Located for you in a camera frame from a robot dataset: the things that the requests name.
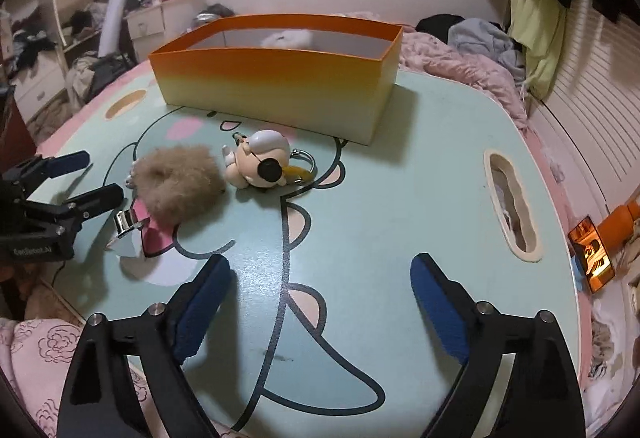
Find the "white round head figurine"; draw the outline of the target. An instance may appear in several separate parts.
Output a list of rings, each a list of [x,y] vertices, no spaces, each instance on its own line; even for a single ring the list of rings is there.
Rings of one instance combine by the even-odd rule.
[[[247,187],[269,190],[310,182],[317,174],[314,156],[293,149],[276,130],[259,130],[252,135],[234,132],[234,147],[222,148],[224,179],[242,190]]]

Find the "shiny metal funnel cup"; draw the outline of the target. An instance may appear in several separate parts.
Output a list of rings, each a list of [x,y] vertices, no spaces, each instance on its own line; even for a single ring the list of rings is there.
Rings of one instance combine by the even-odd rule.
[[[116,227],[116,237],[122,239],[126,234],[131,231],[142,231],[150,223],[150,218],[139,218],[136,211],[133,208],[126,210],[119,210],[115,213],[114,224]]]

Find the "white fluffy fur keychain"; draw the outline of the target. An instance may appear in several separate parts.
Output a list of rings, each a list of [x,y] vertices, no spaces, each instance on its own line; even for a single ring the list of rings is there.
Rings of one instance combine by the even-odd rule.
[[[308,29],[287,29],[274,32],[260,42],[262,48],[312,50],[314,35]]]

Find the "grey clothing pile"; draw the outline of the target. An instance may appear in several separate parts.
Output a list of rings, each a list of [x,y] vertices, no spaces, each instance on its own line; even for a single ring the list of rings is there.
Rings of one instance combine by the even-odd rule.
[[[463,54],[483,55],[510,72],[515,84],[525,81],[522,48],[499,26],[481,18],[468,18],[448,30],[448,46]]]

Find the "orange bottle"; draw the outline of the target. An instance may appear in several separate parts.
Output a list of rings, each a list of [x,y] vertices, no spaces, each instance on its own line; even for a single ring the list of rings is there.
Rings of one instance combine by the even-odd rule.
[[[617,253],[634,234],[634,223],[640,217],[639,204],[630,201],[619,205],[597,227],[608,253]]]

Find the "pink floral quilt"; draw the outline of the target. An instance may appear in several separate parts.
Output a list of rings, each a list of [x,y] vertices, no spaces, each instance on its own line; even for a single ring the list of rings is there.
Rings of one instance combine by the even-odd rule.
[[[399,67],[454,80],[482,92],[499,103],[518,130],[528,129],[521,94],[510,72],[482,54],[463,54],[426,32],[401,24]]]

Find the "white bedside drawer cabinet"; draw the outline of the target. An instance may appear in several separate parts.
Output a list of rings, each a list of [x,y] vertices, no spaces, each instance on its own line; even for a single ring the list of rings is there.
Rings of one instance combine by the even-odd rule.
[[[204,8],[206,0],[168,0],[129,13],[126,22],[137,61],[184,34]]]

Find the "yellow green hanging garment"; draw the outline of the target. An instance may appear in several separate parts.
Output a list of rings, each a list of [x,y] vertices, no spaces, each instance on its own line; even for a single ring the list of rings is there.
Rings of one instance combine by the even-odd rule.
[[[510,36],[525,54],[525,86],[544,101],[563,49],[567,9],[558,0],[510,0]]]

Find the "black clothing on bed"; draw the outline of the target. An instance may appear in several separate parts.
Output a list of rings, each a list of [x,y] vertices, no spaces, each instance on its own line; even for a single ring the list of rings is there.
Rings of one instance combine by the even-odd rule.
[[[447,43],[450,29],[463,21],[464,17],[460,15],[435,14],[419,20],[416,25],[416,32],[430,34],[441,42]]]

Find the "white rolled mat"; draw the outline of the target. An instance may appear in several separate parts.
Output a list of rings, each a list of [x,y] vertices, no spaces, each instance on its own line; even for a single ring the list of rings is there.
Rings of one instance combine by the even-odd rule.
[[[126,1],[127,0],[107,0],[104,22],[100,34],[99,58],[106,57],[118,50]]]

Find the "brown fluffy fur scrunchie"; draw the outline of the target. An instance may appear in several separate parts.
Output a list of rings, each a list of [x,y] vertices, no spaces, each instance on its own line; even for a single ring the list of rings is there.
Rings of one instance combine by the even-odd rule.
[[[205,145],[152,150],[131,165],[126,184],[162,228],[206,213],[226,189],[215,158]]]

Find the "orange yellow cardboard box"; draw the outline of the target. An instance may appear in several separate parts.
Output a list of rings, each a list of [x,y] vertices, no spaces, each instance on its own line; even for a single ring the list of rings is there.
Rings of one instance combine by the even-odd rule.
[[[314,49],[260,46],[287,29],[310,30]],[[401,26],[361,17],[238,15],[167,42],[149,61],[169,105],[368,145],[395,86],[401,40]]]

